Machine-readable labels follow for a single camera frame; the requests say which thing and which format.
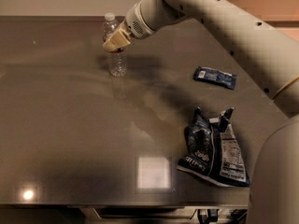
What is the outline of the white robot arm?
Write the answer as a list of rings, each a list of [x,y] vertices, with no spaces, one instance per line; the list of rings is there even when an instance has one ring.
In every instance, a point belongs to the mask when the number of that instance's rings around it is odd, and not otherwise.
[[[201,22],[289,118],[267,138],[255,163],[247,224],[298,224],[298,41],[226,0],[141,0],[104,48],[124,48],[188,18]]]

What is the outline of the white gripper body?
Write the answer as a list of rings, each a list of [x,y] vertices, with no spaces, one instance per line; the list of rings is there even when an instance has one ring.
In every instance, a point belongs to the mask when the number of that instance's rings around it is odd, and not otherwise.
[[[136,3],[129,9],[125,16],[125,22],[132,37],[136,39],[145,39],[155,33],[149,9],[142,2]]]

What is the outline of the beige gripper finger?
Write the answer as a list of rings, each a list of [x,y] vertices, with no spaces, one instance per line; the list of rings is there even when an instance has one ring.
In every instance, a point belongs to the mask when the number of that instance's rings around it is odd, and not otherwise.
[[[123,50],[124,44],[123,39],[107,39],[103,44],[103,48],[108,52],[120,51]]]
[[[131,34],[125,29],[117,29],[109,38],[116,47],[126,47],[131,44]]]

